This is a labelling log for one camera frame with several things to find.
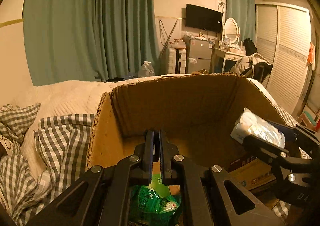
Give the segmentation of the white tissue pack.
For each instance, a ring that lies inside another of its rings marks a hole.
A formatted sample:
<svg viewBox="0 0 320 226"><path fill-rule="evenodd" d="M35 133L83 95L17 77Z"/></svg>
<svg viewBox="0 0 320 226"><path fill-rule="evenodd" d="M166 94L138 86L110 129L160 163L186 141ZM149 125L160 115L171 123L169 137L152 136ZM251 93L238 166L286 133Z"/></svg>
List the white tissue pack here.
<svg viewBox="0 0 320 226"><path fill-rule="evenodd" d="M244 138L253 135L281 148L285 148L285 136L276 127L254 114L250 109L244 112L235 122L231 138L243 144Z"/></svg>

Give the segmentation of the green snack packet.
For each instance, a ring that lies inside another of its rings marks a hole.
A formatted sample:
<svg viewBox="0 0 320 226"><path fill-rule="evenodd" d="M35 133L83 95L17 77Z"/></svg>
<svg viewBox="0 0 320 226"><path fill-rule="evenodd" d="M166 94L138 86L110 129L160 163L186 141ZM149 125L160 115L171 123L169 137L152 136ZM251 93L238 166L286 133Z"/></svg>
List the green snack packet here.
<svg viewBox="0 0 320 226"><path fill-rule="evenodd" d="M143 225L175 225L182 213L180 195L172 195L154 174L151 184L132 188L129 221Z"/></svg>

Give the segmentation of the grey checked bed sheet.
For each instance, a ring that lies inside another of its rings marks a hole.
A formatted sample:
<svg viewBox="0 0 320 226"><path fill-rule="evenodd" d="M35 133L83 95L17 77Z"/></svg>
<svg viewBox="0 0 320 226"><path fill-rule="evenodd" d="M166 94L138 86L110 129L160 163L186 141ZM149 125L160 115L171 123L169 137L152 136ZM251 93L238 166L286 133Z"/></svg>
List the grey checked bed sheet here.
<svg viewBox="0 0 320 226"><path fill-rule="evenodd" d="M17 225L26 225L86 168L94 115L39 118L40 107L1 107L1 205Z"/></svg>

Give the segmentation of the chair with clothes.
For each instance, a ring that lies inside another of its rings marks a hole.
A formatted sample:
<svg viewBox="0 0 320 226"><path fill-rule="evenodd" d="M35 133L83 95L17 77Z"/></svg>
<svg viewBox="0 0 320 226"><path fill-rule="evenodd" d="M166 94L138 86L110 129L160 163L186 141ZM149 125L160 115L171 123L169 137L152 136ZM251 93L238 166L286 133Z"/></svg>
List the chair with clothes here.
<svg viewBox="0 0 320 226"><path fill-rule="evenodd" d="M246 55L241 57L234 66L231 67L231 73L246 76L255 79L260 83L271 74L273 64L258 53L253 41L249 38L244 40Z"/></svg>

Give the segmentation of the brown cardboard box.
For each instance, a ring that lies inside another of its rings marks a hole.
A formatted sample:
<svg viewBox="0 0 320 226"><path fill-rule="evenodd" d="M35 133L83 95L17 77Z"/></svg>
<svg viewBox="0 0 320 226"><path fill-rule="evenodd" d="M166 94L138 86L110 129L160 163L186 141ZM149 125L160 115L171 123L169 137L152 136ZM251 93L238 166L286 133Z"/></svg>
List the brown cardboard box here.
<svg viewBox="0 0 320 226"><path fill-rule="evenodd" d="M281 125L296 121L255 80L230 74L167 76L117 85L101 97L92 125L87 165L117 164L149 130L196 164L225 168L245 155L231 138L244 109Z"/></svg>

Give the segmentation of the white louvred wardrobe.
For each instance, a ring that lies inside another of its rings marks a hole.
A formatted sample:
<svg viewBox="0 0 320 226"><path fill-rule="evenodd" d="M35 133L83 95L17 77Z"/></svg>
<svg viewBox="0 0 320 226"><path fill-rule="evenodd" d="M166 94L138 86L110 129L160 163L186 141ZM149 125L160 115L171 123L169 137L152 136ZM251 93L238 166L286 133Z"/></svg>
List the white louvred wardrobe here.
<svg viewBox="0 0 320 226"><path fill-rule="evenodd" d="M309 10L281 3L256 4L255 45L273 67L263 85L293 114L305 84L311 42Z"/></svg>

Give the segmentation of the white dressing table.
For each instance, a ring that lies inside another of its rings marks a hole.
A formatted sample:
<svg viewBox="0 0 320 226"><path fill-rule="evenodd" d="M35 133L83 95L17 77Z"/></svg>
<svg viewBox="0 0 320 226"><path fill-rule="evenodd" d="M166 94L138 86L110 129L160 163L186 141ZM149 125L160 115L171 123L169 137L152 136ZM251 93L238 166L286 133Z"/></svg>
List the white dressing table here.
<svg viewBox="0 0 320 226"><path fill-rule="evenodd" d="M245 54L225 51L214 47L210 70L212 73L229 72L231 67L244 56Z"/></svg>

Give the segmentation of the white oval vanity mirror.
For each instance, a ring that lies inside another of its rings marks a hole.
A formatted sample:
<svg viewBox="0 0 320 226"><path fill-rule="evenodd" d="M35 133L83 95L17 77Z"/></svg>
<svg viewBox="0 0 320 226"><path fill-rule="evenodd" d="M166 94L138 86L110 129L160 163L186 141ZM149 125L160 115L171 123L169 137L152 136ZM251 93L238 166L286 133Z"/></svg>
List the white oval vanity mirror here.
<svg viewBox="0 0 320 226"><path fill-rule="evenodd" d="M230 44L237 44L240 39L240 27L234 18L228 18L223 26L223 36L230 39Z"/></svg>

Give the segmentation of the grey mini fridge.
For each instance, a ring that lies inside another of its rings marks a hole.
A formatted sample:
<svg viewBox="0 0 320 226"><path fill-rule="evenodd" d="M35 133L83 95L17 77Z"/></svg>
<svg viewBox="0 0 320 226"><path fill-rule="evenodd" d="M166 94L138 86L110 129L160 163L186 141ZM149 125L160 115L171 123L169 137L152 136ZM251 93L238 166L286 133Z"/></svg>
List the grey mini fridge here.
<svg viewBox="0 0 320 226"><path fill-rule="evenodd" d="M187 73L205 69L210 71L212 60L212 43L207 40L193 39L184 36L187 47Z"/></svg>

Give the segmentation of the white stacked storage crates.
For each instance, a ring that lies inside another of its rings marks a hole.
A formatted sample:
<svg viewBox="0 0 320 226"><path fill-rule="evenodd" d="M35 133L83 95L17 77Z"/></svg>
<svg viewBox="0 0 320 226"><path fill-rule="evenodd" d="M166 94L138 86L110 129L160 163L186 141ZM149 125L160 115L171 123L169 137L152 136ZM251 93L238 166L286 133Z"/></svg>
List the white stacked storage crates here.
<svg viewBox="0 0 320 226"><path fill-rule="evenodd" d="M165 74L184 74L187 65L187 50L167 47L163 54L163 69Z"/></svg>

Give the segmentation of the large clear water bottle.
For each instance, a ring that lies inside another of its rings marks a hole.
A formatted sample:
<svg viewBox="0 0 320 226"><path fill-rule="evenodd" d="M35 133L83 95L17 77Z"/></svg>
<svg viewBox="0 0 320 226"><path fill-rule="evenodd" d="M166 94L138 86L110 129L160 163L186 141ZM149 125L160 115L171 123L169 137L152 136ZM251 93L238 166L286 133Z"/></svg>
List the large clear water bottle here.
<svg viewBox="0 0 320 226"><path fill-rule="evenodd" d="M143 77L151 77L151 76L155 76L155 70L151 62L144 61L144 63L142 64L142 66L138 71L138 77L143 78Z"/></svg>

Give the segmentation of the green curtain by wardrobe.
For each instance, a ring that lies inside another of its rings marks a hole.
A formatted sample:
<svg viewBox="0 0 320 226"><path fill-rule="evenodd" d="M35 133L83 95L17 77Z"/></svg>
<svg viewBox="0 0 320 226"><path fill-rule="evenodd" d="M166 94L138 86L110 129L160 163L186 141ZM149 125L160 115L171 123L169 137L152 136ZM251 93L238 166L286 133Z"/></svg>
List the green curtain by wardrobe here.
<svg viewBox="0 0 320 226"><path fill-rule="evenodd" d="M240 40L255 38L255 0L226 0L226 18L240 27Z"/></svg>

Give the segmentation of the black wall television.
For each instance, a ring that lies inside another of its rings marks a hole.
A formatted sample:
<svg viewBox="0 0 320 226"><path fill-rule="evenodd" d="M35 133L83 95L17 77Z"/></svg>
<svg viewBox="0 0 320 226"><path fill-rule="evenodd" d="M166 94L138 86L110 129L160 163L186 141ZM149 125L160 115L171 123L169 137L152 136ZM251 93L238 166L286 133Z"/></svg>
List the black wall television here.
<svg viewBox="0 0 320 226"><path fill-rule="evenodd" d="M187 4L185 12L186 27L221 33L222 16L219 11L209 8Z"/></svg>

